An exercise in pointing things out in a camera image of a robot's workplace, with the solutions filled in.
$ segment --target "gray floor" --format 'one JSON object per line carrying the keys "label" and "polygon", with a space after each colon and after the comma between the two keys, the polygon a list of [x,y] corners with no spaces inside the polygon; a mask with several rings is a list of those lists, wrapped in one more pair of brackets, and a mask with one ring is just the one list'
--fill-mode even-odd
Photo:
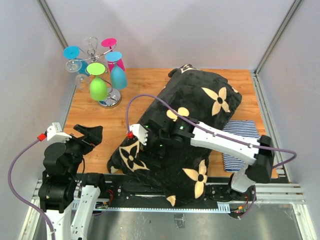
{"label": "gray floor", "polygon": [[[91,219],[88,240],[301,240],[291,205],[255,205],[242,220],[221,213],[106,212]],[[34,240],[46,240],[40,220]]]}

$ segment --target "red connector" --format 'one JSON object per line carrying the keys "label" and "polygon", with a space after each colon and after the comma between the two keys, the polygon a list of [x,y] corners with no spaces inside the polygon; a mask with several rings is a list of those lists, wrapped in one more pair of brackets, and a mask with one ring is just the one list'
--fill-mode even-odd
{"label": "red connector", "polygon": [[132,138],[134,137],[134,134],[133,134],[133,132],[131,131],[131,132],[128,132],[128,133],[126,134],[126,136],[128,137],[128,139],[132,139]]}
{"label": "red connector", "polygon": [[42,142],[43,140],[45,140],[47,138],[47,133],[41,133],[37,139],[40,140],[40,142]]}

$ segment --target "flower center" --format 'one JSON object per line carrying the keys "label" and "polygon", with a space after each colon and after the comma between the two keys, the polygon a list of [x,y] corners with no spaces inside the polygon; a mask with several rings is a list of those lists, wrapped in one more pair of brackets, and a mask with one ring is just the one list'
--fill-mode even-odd
{"label": "flower center", "polygon": [[224,102],[221,97],[218,97],[217,101],[219,104],[222,104]]}
{"label": "flower center", "polygon": [[199,174],[198,182],[202,182],[204,179],[205,179],[204,176],[202,174]]}

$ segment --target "gray panel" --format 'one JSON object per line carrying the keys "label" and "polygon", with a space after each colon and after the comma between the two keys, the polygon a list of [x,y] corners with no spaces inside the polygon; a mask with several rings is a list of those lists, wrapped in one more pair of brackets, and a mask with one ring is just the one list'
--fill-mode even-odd
{"label": "gray panel", "polygon": [[[107,212],[91,219],[88,240],[301,240],[291,205],[255,205],[242,220],[227,214]],[[46,240],[40,220],[34,240]]]}
{"label": "gray panel", "polygon": [[128,68],[255,69],[293,0],[47,2],[69,45],[117,38]]}
{"label": "gray panel", "polygon": [[[63,49],[36,1],[1,1],[0,23],[0,206],[5,216],[0,219],[0,232],[1,239],[16,240],[28,206],[8,187],[9,165],[51,122],[63,123],[74,81],[65,70]],[[38,143],[13,169],[13,185],[28,200],[44,170],[47,145]]]}
{"label": "gray panel", "polygon": [[298,154],[287,169],[291,180],[302,187],[318,236],[319,12],[319,0],[303,2],[259,75],[280,146]]}

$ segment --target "folded towel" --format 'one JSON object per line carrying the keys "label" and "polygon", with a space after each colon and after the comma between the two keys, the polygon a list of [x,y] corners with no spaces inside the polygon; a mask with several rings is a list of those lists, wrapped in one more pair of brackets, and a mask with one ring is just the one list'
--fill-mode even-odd
{"label": "folded towel", "polygon": [[[225,125],[223,131],[242,137],[256,139],[260,138],[255,122],[253,120],[231,120]],[[230,156],[229,154],[223,153],[222,159],[224,170],[226,172],[238,172],[245,165],[242,160],[234,156]]]}

